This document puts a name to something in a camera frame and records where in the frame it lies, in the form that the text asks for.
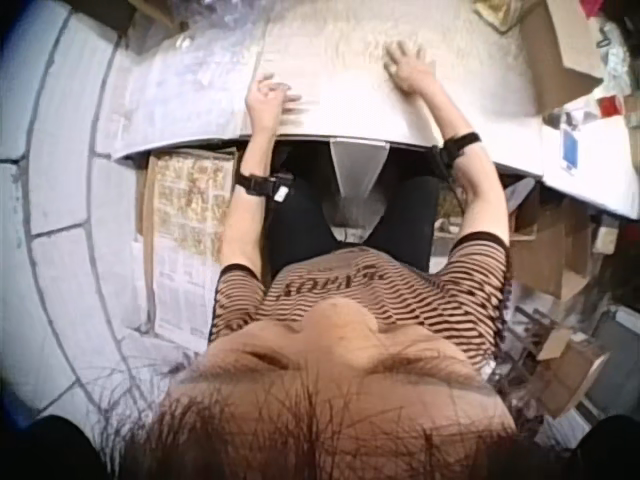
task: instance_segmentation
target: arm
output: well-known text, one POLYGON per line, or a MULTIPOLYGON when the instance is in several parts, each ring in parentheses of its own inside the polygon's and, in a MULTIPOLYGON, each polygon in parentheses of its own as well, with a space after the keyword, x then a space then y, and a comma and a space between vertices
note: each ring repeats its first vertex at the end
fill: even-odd
MULTIPOLYGON (((421 60, 421 51, 409 54, 402 42, 387 47, 385 68, 404 93, 418 95, 429 107, 445 139, 473 132, 473 127, 449 98, 433 71, 421 60)), ((509 220, 504 190, 493 162, 481 144, 467 147, 453 167, 453 176, 466 197, 459 236, 490 232, 509 244, 509 220)))
MULTIPOLYGON (((287 95, 287 85, 274 83, 272 78, 273 75, 259 77, 247 94, 252 136, 240 165, 244 175, 269 175, 282 110, 288 102, 299 100, 299 97, 287 95)), ((220 249, 222 267, 245 265, 261 278, 260 237, 265 203, 264 198, 249 195, 240 186, 234 188, 220 249)))

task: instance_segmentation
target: hand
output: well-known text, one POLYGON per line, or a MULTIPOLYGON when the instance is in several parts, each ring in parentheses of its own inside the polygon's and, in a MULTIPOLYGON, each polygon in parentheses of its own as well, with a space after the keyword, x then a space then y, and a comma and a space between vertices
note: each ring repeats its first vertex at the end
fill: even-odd
POLYGON ((433 70, 423 60, 422 47, 413 53, 400 41, 387 44, 385 50, 389 60, 384 62, 384 69, 403 93, 419 93, 421 88, 435 80, 433 70))
POLYGON ((251 120, 251 131, 255 134, 275 136, 280 125, 282 111, 290 103, 300 100, 300 95, 289 95, 291 87, 285 83, 272 82, 273 73, 265 73, 249 87, 245 103, 251 120))

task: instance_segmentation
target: red object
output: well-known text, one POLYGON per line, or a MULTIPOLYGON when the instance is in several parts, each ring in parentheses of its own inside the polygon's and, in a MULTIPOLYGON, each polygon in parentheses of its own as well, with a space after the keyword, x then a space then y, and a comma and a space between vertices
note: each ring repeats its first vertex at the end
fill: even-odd
POLYGON ((580 0, 582 10, 584 10, 587 18, 595 17, 602 8, 603 3, 604 0, 580 0))
POLYGON ((616 115, 624 115, 624 107, 622 101, 616 96, 604 97, 598 99, 600 107, 600 116, 602 118, 615 117, 616 115))

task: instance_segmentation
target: black watch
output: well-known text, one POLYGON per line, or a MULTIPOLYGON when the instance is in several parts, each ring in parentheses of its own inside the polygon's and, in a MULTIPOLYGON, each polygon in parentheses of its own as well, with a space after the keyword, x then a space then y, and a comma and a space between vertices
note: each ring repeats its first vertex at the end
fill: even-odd
POLYGON ((249 195, 267 197, 277 203, 282 203, 291 191, 293 175, 276 173, 269 177, 260 177, 258 175, 243 175, 238 171, 236 184, 244 188, 249 195))
POLYGON ((476 132, 467 133, 461 137, 450 138, 444 142, 440 149, 440 158, 448 170, 453 168, 453 163, 462 156, 465 148, 474 143, 480 143, 482 139, 476 132))

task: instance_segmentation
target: nose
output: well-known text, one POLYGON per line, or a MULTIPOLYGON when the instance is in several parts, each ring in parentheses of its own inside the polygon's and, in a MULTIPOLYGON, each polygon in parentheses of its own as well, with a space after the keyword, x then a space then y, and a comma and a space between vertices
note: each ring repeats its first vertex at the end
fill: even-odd
POLYGON ((383 349, 378 322, 359 303, 346 298, 327 299, 311 308, 302 319, 302 334, 310 362, 318 368, 362 368, 383 349))

